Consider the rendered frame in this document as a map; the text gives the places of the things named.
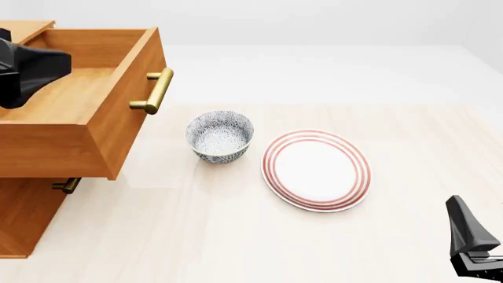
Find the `blue-white patterned bowl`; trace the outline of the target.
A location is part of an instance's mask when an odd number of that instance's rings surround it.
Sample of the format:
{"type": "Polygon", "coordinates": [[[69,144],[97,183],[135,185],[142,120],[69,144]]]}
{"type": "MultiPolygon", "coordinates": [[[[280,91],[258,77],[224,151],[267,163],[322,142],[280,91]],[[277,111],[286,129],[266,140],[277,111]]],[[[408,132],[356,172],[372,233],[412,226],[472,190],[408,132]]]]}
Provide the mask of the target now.
{"type": "Polygon", "coordinates": [[[227,164],[242,157],[254,134],[252,122],[238,112],[217,110],[192,119],[185,139],[193,152],[212,164],[227,164]]]}

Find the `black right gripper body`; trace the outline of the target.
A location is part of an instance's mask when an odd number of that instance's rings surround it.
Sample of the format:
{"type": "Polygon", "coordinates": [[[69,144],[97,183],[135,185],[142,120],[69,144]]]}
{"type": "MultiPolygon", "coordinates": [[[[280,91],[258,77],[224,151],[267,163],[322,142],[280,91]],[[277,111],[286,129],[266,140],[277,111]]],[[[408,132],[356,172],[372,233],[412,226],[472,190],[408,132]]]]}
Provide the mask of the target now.
{"type": "Polygon", "coordinates": [[[459,253],[450,259],[458,277],[479,279],[503,279],[503,256],[490,256],[459,253]]]}

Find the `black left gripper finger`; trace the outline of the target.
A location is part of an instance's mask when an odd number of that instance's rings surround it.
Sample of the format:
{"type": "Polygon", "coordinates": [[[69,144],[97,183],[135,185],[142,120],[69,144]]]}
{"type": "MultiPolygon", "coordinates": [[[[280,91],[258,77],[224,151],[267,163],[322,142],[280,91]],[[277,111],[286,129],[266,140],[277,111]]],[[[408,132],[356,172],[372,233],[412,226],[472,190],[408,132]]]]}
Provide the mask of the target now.
{"type": "Polygon", "coordinates": [[[20,108],[37,91],[72,72],[72,56],[0,39],[0,107],[20,108]]]}

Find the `white plate with red rings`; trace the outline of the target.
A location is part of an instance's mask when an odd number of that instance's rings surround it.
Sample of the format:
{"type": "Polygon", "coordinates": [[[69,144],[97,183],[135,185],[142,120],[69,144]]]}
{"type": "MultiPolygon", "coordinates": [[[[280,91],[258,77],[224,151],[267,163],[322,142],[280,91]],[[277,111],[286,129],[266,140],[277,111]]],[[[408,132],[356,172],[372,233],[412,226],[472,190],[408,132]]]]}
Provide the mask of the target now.
{"type": "Polygon", "coordinates": [[[329,131],[302,129],[276,137],[266,147],[260,169],[275,195],[308,211],[344,211],[370,192],[365,155],[329,131]]]}

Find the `open wooden drawer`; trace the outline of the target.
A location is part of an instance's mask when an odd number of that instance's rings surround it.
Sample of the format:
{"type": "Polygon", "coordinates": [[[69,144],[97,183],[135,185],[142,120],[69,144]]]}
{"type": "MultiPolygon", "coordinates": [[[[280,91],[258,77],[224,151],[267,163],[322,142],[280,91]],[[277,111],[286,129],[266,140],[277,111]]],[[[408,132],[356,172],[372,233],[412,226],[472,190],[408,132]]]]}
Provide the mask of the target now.
{"type": "Polygon", "coordinates": [[[51,28],[25,45],[69,53],[72,72],[0,108],[0,178],[116,178],[173,75],[159,31],[51,28]]]}

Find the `wooden cabinet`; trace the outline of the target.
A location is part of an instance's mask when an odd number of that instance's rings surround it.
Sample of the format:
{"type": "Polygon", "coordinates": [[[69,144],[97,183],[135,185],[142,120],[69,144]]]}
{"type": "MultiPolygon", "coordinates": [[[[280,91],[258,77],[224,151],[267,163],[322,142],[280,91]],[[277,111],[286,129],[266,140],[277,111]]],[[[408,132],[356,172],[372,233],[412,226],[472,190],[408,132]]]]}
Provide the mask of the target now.
{"type": "MultiPolygon", "coordinates": [[[[54,26],[52,20],[0,20],[12,42],[25,44],[54,26]]],[[[53,193],[57,174],[86,142],[78,124],[13,124],[0,119],[0,259],[26,259],[63,202],[53,193]]]]}

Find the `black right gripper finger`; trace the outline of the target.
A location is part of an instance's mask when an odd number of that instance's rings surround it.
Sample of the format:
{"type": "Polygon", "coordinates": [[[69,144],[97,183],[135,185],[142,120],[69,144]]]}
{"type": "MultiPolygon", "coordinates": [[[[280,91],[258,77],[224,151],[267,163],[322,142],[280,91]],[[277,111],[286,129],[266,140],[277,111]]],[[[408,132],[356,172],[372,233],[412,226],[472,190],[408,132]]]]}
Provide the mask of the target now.
{"type": "Polygon", "coordinates": [[[459,195],[446,201],[446,209],[450,221],[450,255],[490,250],[490,233],[459,195]]]}

